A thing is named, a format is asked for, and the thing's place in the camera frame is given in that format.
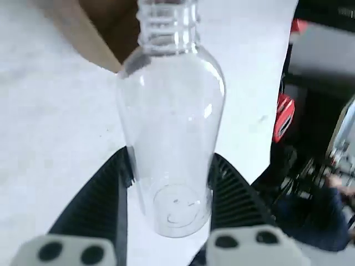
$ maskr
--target table surface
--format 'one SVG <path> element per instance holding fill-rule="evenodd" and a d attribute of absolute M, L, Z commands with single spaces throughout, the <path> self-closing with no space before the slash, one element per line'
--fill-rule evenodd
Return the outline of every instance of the table surface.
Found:
<path fill-rule="evenodd" d="M 200 3 L 202 43 L 226 78 L 216 152 L 249 183 L 269 162 L 296 2 Z M 125 142 L 114 74 L 79 56 L 26 0 L 0 2 L 0 32 L 0 264 L 8 265 Z M 182 239 L 159 237 L 144 223 L 134 189 L 128 197 L 128 265 L 186 265 L 208 225 Z"/>

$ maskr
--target cardboard box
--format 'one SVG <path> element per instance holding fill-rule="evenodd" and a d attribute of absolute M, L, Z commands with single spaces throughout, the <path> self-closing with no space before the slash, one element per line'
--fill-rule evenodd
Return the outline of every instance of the cardboard box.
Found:
<path fill-rule="evenodd" d="M 117 73 L 138 46 L 136 0 L 34 0 L 85 59 Z"/>

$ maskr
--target bottle shoulder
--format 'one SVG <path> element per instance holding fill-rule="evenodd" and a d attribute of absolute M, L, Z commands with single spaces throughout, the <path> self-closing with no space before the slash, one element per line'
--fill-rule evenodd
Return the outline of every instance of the bottle shoulder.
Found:
<path fill-rule="evenodd" d="M 224 82 L 224 76 L 216 59 L 202 46 L 186 53 L 154 54 L 137 47 L 123 63 L 122 79 L 140 72 L 141 75 L 160 72 L 189 74 L 211 73 Z"/>

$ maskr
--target bottle neck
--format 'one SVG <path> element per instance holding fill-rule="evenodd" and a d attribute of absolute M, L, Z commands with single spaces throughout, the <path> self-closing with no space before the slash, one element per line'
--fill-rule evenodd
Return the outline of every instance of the bottle neck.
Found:
<path fill-rule="evenodd" d="M 197 0 L 138 0 L 139 45 L 155 53 L 187 53 L 199 43 Z"/>

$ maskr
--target red object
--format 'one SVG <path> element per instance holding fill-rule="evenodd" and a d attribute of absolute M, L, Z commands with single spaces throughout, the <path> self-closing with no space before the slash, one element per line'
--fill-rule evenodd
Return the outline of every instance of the red object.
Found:
<path fill-rule="evenodd" d="M 294 19 L 291 24 L 291 33 L 289 43 L 294 43 L 300 35 L 306 30 L 307 22 L 300 19 Z"/>
<path fill-rule="evenodd" d="M 294 19 L 291 24 L 291 33 L 298 32 L 302 33 L 307 28 L 307 21 L 302 21 L 300 19 Z"/>
<path fill-rule="evenodd" d="M 279 142 L 290 126 L 295 113 L 295 101 L 285 94 L 279 94 L 277 99 L 276 121 L 273 128 L 274 142 Z"/>

